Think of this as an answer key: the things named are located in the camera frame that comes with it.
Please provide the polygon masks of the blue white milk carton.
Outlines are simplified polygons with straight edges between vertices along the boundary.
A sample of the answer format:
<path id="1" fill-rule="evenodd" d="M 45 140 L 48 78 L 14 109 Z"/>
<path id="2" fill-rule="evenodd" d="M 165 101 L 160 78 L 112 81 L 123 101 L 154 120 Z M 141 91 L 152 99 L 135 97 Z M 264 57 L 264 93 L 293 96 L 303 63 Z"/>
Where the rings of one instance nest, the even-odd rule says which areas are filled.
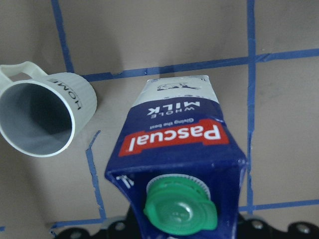
<path id="1" fill-rule="evenodd" d="M 206 75 L 148 80 L 105 177 L 144 239 L 233 239 L 247 160 Z"/>

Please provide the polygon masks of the white ribbed mug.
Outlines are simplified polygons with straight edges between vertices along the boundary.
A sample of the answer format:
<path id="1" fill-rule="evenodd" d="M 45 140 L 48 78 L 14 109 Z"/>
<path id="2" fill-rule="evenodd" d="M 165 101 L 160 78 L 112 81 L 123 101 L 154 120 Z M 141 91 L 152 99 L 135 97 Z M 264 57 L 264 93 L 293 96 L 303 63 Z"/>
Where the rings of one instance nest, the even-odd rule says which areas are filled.
<path id="1" fill-rule="evenodd" d="M 92 85 L 75 73 L 46 74 L 26 61 L 0 67 L 0 133 L 18 151 L 64 151 L 97 109 Z"/>

